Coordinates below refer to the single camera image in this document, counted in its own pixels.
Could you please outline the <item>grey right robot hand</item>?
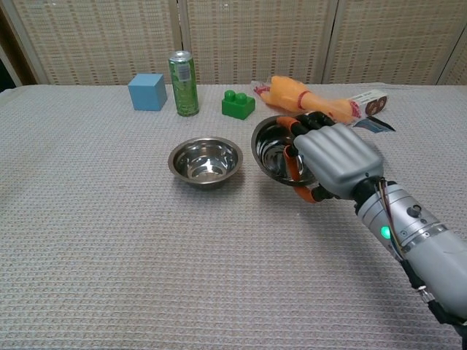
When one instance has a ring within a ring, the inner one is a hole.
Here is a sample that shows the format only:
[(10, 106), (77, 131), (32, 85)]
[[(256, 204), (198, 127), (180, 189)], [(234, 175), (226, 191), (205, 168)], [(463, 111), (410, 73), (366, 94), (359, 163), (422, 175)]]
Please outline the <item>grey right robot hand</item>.
[(377, 152), (351, 128), (322, 112), (279, 116), (276, 124), (294, 136), (292, 144), (283, 150), (292, 180), (301, 180), (298, 158), (302, 158), (318, 181), (312, 189), (295, 187), (295, 193), (308, 203), (331, 198), (357, 201), (365, 186), (383, 177), (383, 161)]

